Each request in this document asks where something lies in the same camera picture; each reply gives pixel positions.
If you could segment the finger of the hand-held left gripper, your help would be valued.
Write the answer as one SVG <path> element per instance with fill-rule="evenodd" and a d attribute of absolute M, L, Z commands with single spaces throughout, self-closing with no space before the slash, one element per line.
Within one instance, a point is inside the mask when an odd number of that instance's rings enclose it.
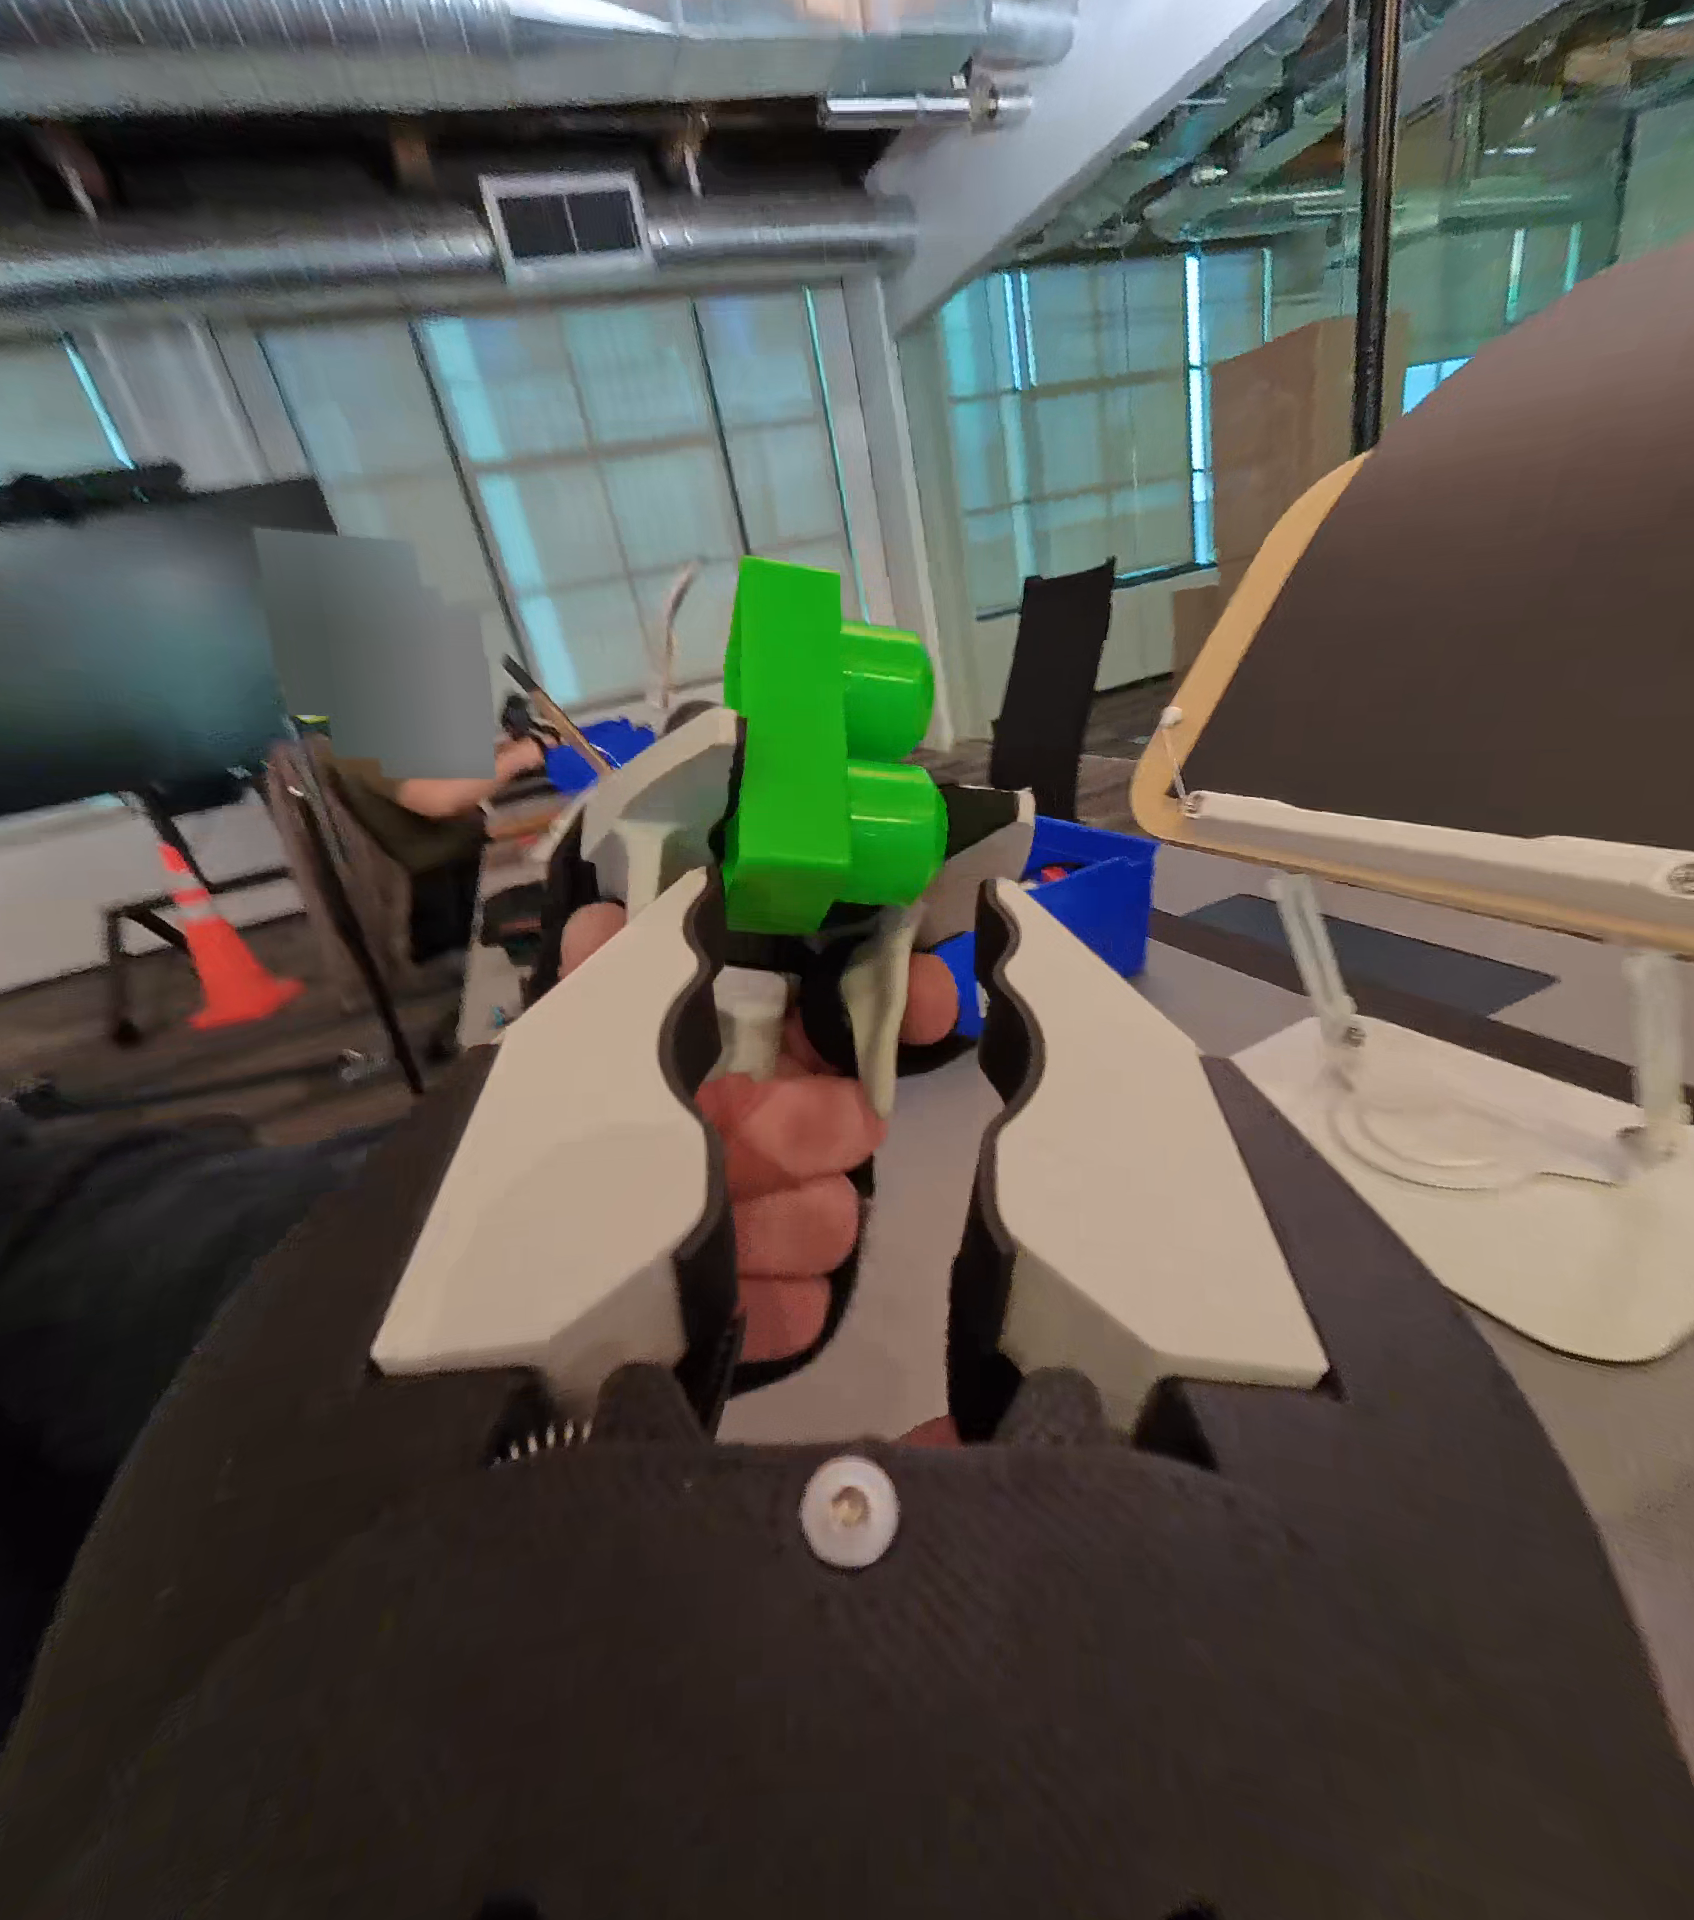
<path fill-rule="evenodd" d="M 687 873 L 717 863 L 743 735 L 740 714 L 710 705 L 595 786 L 580 811 L 580 855 L 606 897 L 649 907 Z"/>
<path fill-rule="evenodd" d="M 1039 802 L 1028 786 L 939 781 L 935 790 L 944 803 L 946 847 L 923 893 L 923 938 L 952 940 L 974 932 L 984 882 L 1024 875 Z"/>

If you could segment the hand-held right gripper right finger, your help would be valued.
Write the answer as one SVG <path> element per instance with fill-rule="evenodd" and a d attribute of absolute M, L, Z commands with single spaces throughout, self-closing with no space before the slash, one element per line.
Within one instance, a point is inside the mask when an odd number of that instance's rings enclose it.
<path fill-rule="evenodd" d="M 1168 1383 L 1315 1389 L 1332 1366 L 1201 1048 L 1030 887 L 976 901 L 978 1139 L 951 1270 L 946 1403 L 997 1435 L 1065 1372 L 1148 1443 Z"/>

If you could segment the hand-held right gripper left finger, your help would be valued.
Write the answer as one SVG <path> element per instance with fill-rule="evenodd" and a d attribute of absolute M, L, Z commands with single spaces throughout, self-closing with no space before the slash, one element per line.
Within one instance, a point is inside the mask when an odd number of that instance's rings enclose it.
<path fill-rule="evenodd" d="M 740 1351 L 737 1233 L 697 1097 L 723 1052 L 720 882 L 679 878 L 494 1045 L 370 1346 L 389 1377 L 539 1376 L 595 1417 L 627 1366 L 717 1427 Z"/>

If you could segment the green plastic block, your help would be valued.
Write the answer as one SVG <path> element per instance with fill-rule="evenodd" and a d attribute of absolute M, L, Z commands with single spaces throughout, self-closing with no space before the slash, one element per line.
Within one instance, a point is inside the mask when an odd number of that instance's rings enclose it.
<path fill-rule="evenodd" d="M 921 638 L 848 619 L 831 569 L 749 555 L 723 694 L 739 715 L 715 836 L 728 928 L 812 938 L 851 910 L 919 901 L 951 836 L 939 786 L 913 762 L 936 703 Z"/>

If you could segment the blue plastic bin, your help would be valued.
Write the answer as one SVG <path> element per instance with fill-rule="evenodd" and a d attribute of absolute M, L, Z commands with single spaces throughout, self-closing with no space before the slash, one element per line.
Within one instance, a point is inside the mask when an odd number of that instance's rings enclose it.
<path fill-rule="evenodd" d="M 1148 959 L 1153 865 L 1151 844 L 1133 833 L 1036 814 L 1027 871 L 1019 883 L 1088 952 L 1131 980 L 1147 970 Z M 965 1044 L 978 1041 L 984 995 L 976 976 L 974 929 L 926 938 L 921 923 L 917 947 L 933 952 L 955 981 L 951 1035 Z"/>

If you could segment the small blue bin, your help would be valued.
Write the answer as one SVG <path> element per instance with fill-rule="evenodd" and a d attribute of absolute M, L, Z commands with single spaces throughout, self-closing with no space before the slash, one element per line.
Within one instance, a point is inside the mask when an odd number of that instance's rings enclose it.
<path fill-rule="evenodd" d="M 608 715 L 580 728 L 586 747 L 558 739 L 547 747 L 545 775 L 567 795 L 595 786 L 602 771 L 619 771 L 633 758 L 643 755 L 659 738 L 649 723 L 629 715 Z"/>

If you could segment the black fabric panel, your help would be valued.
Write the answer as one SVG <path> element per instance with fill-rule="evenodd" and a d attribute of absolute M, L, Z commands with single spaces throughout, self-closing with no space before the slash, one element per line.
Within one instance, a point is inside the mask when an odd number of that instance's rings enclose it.
<path fill-rule="evenodd" d="M 1114 555 L 1027 578 L 987 779 L 1030 791 L 1041 816 L 1078 822 L 1081 762 L 1113 624 Z"/>

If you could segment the orange striped traffic cone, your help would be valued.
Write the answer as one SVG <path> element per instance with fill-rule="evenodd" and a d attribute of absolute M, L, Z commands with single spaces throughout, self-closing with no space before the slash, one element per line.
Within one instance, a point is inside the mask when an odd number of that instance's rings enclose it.
<path fill-rule="evenodd" d="M 273 1019 L 306 994 L 298 977 L 273 971 L 216 905 L 188 855 L 160 839 L 171 917 L 199 983 L 188 1025 L 199 1033 Z"/>

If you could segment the dark monitor screen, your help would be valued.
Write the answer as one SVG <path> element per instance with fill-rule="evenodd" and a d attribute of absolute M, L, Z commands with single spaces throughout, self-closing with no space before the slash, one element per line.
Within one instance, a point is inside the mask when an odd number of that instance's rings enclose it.
<path fill-rule="evenodd" d="M 0 487 L 0 822 L 239 803 L 287 734 L 255 533 L 333 535 L 313 479 L 179 467 Z"/>

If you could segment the white board stand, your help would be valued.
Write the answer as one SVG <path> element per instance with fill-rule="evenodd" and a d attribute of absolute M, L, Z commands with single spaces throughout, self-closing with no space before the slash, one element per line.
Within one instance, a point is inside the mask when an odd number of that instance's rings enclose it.
<path fill-rule="evenodd" d="M 1694 947 L 1694 849 L 1364 817 L 1189 790 L 1168 705 L 1154 743 L 1198 851 L 1258 862 L 1313 1019 L 1236 1066 L 1462 1303 L 1597 1363 L 1694 1333 L 1694 1119 L 1678 953 Z M 1591 923 L 1630 1001 L 1619 1100 L 1358 1009 L 1316 878 L 1480 897 L 1531 923 Z"/>

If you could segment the large cardboard box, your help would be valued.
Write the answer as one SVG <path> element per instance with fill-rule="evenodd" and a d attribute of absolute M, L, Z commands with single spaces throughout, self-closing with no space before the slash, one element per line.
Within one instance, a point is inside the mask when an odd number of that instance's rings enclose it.
<path fill-rule="evenodd" d="M 1357 317 L 1306 321 L 1208 368 L 1219 586 L 1240 587 L 1266 535 L 1353 458 Z"/>

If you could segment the white air vent grille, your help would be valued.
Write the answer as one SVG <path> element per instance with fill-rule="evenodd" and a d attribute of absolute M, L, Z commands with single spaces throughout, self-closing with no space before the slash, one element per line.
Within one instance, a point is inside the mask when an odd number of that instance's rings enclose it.
<path fill-rule="evenodd" d="M 606 281 L 656 267 L 643 178 L 631 167 L 483 173 L 479 192 L 508 284 Z"/>

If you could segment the wood-rimmed black board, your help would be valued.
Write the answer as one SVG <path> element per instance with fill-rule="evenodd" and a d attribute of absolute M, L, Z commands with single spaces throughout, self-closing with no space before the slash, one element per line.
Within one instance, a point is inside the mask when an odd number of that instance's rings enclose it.
<path fill-rule="evenodd" d="M 1694 958 L 1694 234 L 1315 481 L 1175 699 L 1166 847 Z"/>

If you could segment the black pole with round disc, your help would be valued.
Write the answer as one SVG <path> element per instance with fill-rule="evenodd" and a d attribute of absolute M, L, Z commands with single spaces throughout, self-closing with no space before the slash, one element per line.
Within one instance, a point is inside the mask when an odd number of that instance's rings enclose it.
<path fill-rule="evenodd" d="M 1393 190 L 1401 128 L 1403 2 L 1367 2 L 1362 14 L 1360 178 L 1350 448 L 1382 437 L 1389 404 Z"/>

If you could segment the shiny silver pipe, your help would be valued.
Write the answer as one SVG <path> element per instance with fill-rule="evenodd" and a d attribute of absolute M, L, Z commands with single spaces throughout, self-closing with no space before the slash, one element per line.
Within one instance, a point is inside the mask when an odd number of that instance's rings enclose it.
<path fill-rule="evenodd" d="M 1004 132 L 1033 108 L 1027 85 L 980 74 L 956 75 L 941 89 L 835 92 L 819 102 L 816 118 L 825 132 Z"/>

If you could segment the slim silver air duct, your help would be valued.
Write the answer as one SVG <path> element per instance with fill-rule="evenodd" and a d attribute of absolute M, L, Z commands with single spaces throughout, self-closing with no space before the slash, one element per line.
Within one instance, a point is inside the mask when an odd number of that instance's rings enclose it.
<path fill-rule="evenodd" d="M 887 267 L 917 246 L 896 196 L 645 197 L 655 270 L 545 286 L 700 276 L 730 267 Z M 0 223 L 0 316 L 173 305 L 436 279 L 507 281 L 477 203 L 391 200 L 309 213 L 222 208 L 150 220 Z"/>

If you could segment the large silver air duct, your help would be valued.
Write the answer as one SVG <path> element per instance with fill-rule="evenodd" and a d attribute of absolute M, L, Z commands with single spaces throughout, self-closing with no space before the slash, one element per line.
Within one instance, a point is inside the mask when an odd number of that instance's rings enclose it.
<path fill-rule="evenodd" d="M 952 94 L 1078 3 L 0 2 L 0 122 Z"/>

